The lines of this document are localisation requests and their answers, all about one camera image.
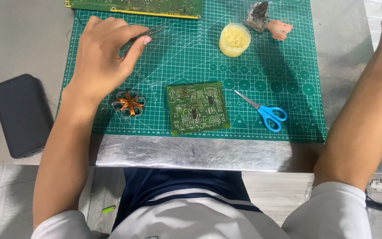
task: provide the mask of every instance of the person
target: person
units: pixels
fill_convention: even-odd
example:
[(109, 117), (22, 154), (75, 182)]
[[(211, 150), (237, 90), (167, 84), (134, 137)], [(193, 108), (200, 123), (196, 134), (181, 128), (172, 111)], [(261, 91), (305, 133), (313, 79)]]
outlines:
[[(138, 38), (123, 57), (119, 48), (146, 30), (112, 17), (89, 19), (36, 178), (32, 238), (91, 238), (78, 201), (88, 178), (93, 119), (151, 38)], [(364, 190), (381, 157), (382, 35), (328, 133), (311, 198), (282, 227), (251, 203), (241, 172), (125, 168), (109, 239), (371, 238)]]

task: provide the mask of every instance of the smartphone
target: smartphone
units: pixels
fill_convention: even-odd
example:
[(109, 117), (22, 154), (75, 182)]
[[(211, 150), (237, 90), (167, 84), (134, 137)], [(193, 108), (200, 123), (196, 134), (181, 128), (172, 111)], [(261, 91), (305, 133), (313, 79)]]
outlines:
[(38, 79), (24, 74), (0, 83), (0, 122), (14, 159), (44, 148), (53, 118)]

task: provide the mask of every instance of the forearm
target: forearm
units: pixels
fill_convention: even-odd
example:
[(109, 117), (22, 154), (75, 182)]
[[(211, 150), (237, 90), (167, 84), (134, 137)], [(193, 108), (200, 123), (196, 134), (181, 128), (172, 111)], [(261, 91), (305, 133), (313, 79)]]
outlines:
[(77, 210), (89, 172), (88, 149), (96, 105), (61, 100), (36, 177), (34, 228), (67, 210)]
[(316, 166), (315, 185), (339, 181), (364, 190), (382, 157), (382, 37), (334, 121)]

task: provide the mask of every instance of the stainless steel table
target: stainless steel table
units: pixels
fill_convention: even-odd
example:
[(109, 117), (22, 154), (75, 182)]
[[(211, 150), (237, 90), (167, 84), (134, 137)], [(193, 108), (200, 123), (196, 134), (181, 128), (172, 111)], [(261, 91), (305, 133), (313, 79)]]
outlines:
[[(311, 6), (329, 128), (373, 48), (363, 0), (311, 0)], [(23, 73), (39, 78), (53, 115), (72, 22), (73, 12), (59, 1), (0, 0), (0, 82)], [(138, 148), (130, 150), (130, 142)], [(91, 148), (95, 166), (311, 172), (322, 144), (107, 135), (93, 137)], [(40, 157), (12, 159), (0, 126), (0, 163), (38, 165)]]

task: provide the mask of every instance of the white shirt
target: white shirt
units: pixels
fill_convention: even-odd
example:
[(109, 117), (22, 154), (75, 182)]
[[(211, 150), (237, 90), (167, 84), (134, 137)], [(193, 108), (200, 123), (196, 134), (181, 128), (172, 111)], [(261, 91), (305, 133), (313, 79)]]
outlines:
[[(339, 182), (315, 187), (311, 198), (279, 227), (252, 203), (204, 189), (172, 191), (149, 201), (117, 226), (109, 239), (370, 239), (362, 190)], [(79, 211), (41, 223), (32, 239), (90, 239)]]

